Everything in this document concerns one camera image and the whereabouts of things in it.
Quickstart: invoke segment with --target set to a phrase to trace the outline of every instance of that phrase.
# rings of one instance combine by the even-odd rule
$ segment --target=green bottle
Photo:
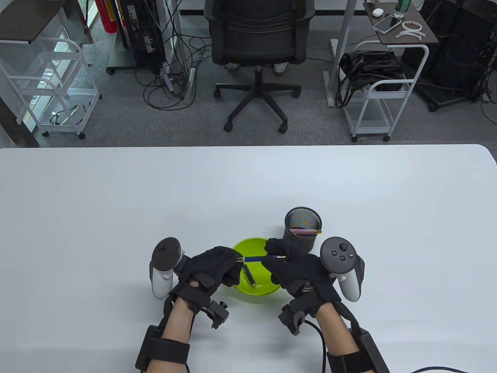
[[[409,9],[409,5],[411,4],[411,0],[399,0],[397,1],[397,6],[395,7],[394,17],[395,18],[404,18],[404,13]]]

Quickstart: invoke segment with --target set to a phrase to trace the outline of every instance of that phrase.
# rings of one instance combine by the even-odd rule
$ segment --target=hand
[[[323,303],[340,301],[340,296],[333,287],[335,279],[330,278],[330,273],[319,257],[305,253],[291,241],[277,238],[267,240],[265,250],[268,254],[286,256],[284,262],[265,257],[261,263],[271,272],[271,281],[286,288],[292,296],[301,295],[305,283],[309,282]]]
[[[243,263],[237,263],[241,254],[228,247],[218,246],[188,259],[181,270],[179,282],[198,281],[199,289],[214,294],[218,287],[238,285]]]

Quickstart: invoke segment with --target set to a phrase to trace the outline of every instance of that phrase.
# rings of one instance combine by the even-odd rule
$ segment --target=mesh pen holder
[[[323,224],[317,212],[308,207],[295,207],[285,216],[285,233],[283,238],[295,243],[309,253],[314,247],[315,234],[293,234],[289,229],[316,229],[321,230]]]

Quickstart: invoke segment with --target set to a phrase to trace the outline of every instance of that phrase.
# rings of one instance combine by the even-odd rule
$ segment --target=forearm
[[[183,299],[178,298],[167,321],[162,338],[188,343],[190,339],[193,312],[188,308]],[[163,362],[160,360],[150,361],[147,373],[184,373],[183,364]]]
[[[325,303],[316,313],[328,352],[333,356],[348,355],[360,351],[342,317],[331,303]]]

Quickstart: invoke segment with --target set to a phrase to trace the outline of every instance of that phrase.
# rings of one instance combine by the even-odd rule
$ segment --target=chair base
[[[292,84],[279,84],[279,83],[264,83],[262,81],[262,69],[258,67],[255,71],[255,82],[251,86],[240,85],[240,84],[216,84],[216,90],[214,91],[214,97],[221,97],[221,90],[236,90],[236,91],[248,91],[247,96],[238,104],[238,106],[233,110],[233,112],[228,116],[228,121],[224,126],[226,132],[231,132],[233,129],[233,119],[242,111],[242,109],[249,104],[254,98],[259,97],[266,101],[266,103],[273,109],[276,114],[283,121],[278,129],[280,133],[285,133],[288,130],[288,118],[278,106],[276,101],[271,97],[269,92],[276,91],[292,91],[293,98],[299,98],[300,92],[302,90],[301,86],[296,86]]]

